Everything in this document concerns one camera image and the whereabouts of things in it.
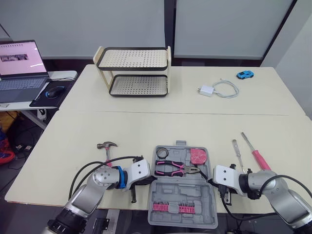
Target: black mouse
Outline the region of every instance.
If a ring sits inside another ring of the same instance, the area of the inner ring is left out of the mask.
[[[45,92],[47,98],[57,98],[61,93],[65,91],[65,86],[56,86],[49,91]]]

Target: white charger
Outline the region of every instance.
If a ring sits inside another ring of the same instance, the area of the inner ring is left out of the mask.
[[[214,93],[215,88],[212,86],[202,85],[198,88],[199,94],[211,97]]]
[[[233,87],[235,93],[226,95],[226,94],[221,94],[217,90],[215,90],[215,86],[219,84],[228,84]],[[199,94],[211,97],[213,93],[217,94],[221,98],[234,98],[237,97],[239,94],[239,89],[234,85],[232,82],[228,80],[221,79],[221,81],[214,83],[212,86],[207,86],[207,85],[202,85],[200,88],[198,88]]]

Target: hammer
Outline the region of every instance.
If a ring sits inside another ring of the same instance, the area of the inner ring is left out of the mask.
[[[111,141],[106,141],[103,144],[97,144],[97,148],[98,149],[102,149],[105,148],[106,151],[106,161],[110,159],[109,157],[109,147],[111,146],[117,146],[115,143],[111,142]],[[107,166],[112,167],[112,163],[107,163]]]

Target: pliers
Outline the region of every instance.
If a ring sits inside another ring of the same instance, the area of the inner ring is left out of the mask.
[[[180,170],[174,171],[174,172],[161,172],[161,171],[155,171],[156,176],[184,176],[184,174],[194,174],[198,173],[200,171],[199,168],[191,167],[191,166],[185,166],[183,162],[174,162],[174,161],[155,161],[155,165],[170,165],[174,167],[178,167]]]

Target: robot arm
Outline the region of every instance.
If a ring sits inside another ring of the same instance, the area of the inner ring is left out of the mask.
[[[250,199],[259,199],[262,185],[276,173],[262,170],[257,173],[249,171],[244,174],[233,168],[217,165],[214,168],[213,181],[234,189],[237,194]],[[312,233],[312,208],[295,191],[290,190],[282,178],[272,180],[263,190],[275,212],[296,232]]]
[[[150,176],[147,160],[133,163],[122,170],[118,167],[102,166],[95,170],[64,206],[42,234],[78,234],[84,232],[86,222],[101,202],[106,190],[130,190],[133,183]]]

